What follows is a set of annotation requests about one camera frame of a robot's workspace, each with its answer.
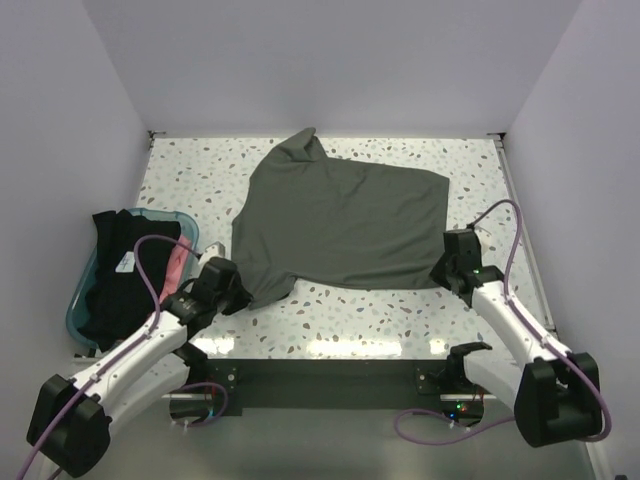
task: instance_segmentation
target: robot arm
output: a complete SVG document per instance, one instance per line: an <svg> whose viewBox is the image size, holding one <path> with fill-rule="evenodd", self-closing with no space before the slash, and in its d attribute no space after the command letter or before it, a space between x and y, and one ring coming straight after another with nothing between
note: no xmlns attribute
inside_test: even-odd
<svg viewBox="0 0 640 480"><path fill-rule="evenodd" d="M587 353L574 354L549 334L513 292L512 305L507 304L504 275L495 266L482 265L480 242L473 228L445 232L444 243L445 253L431 277L475 309L512 357L494 352L483 342L453 347L439 380L472 383L490 391L514 411L520 433L533 447L600 433L598 401L550 350L566 355L599 389L595 360Z"/></svg>
<svg viewBox="0 0 640 480"><path fill-rule="evenodd" d="M216 256L219 253L205 251L206 263L191 291L179 290L165 300L154 329L150 318L107 356L73 378L54 375L45 382L27 441L34 446L41 443L43 454L72 477L79 477L98 463L111 437L124 424L162 395L184 385L190 368L189 347L195 348L188 340L209 326L218 311L230 315L251 298L242 288L235 264ZM100 370L112 360L116 360L114 365L100 376ZM88 383L90 386L41 441L53 419Z"/></svg>

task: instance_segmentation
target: terrazzo table surface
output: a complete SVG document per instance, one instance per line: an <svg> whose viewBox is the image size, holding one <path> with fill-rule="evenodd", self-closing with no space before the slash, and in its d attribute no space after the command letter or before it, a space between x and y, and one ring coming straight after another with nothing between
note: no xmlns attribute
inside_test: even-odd
<svg viewBox="0 0 640 480"><path fill-rule="evenodd" d="M334 157L449 177L448 229L463 227L508 197L491 140L320 139ZM280 141L156 139L137 206L185 212L200 227L200 249L215 241L229 249L231 221L244 205L249 177ZM515 233L513 212L498 208L481 226L490 233L491 245L483 262L504 269ZM520 300L543 319L522 248L511 275ZM484 319L444 289L364 291L299 280L282 301L215 317L192 342L210 357L435 359L446 357L450 346L478 340L506 349Z"/></svg>

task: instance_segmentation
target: gray t-shirt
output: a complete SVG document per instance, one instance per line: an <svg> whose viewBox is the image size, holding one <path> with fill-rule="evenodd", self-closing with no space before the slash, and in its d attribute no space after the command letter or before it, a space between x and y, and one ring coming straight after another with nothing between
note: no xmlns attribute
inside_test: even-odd
<svg viewBox="0 0 640 480"><path fill-rule="evenodd" d="M269 152L233 221L231 258L250 308L303 278L361 289L436 285L449 179L413 168L330 158L307 128Z"/></svg>

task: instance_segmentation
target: white label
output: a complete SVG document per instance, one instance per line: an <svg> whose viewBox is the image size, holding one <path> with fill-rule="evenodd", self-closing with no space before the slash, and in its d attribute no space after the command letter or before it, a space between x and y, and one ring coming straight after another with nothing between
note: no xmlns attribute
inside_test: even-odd
<svg viewBox="0 0 640 480"><path fill-rule="evenodd" d="M116 273L131 273L136 266L136 259L133 256L133 252L127 252L120 260L120 263L116 266Z"/></svg>

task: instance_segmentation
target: teal plastic basket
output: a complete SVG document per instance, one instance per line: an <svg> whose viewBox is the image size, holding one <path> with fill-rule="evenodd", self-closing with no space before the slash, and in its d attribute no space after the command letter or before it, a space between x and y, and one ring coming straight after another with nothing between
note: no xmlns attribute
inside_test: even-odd
<svg viewBox="0 0 640 480"><path fill-rule="evenodd" d="M200 236L200 230L195 220L186 213L181 212L162 212L159 210L147 210L146 208L131 208L129 212L133 215L142 215L149 220L158 220L164 222L179 222L182 229L182 235L191 241L191 246L195 249L198 244L198 237ZM185 263L184 271L182 272L181 283L187 280L191 269L193 268L193 261L195 258L193 255L189 255L187 262ZM67 330L69 334L78 342L86 345L89 348L98 349L98 345L85 338L78 332L78 329L86 325L89 321L89 311L87 310L87 304L84 301L85 296L89 289L96 283L96 269L98 268L98 262L96 261L96 249L93 249L93 253L89 258L89 262L82 273L80 283L76 288L69 308L67 309Z"/></svg>

